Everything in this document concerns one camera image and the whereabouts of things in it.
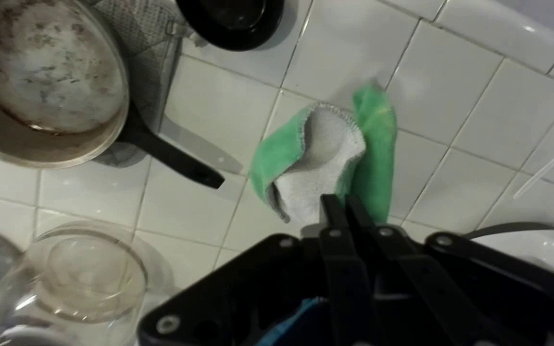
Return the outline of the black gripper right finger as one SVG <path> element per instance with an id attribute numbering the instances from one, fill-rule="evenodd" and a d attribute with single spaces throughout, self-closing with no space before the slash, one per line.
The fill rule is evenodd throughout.
<path id="1" fill-rule="evenodd" d="M 374 224 L 355 198 L 346 215 L 388 346 L 473 346 L 482 338 L 480 313 L 436 259 L 399 226 Z"/>

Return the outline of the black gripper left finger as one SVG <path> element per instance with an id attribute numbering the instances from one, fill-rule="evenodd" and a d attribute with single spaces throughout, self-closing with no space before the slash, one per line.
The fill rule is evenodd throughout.
<path id="1" fill-rule="evenodd" d="M 373 301 L 365 265 L 355 253 L 346 211 L 332 194 L 321 198 L 319 234 L 336 346 L 374 346 Z"/>

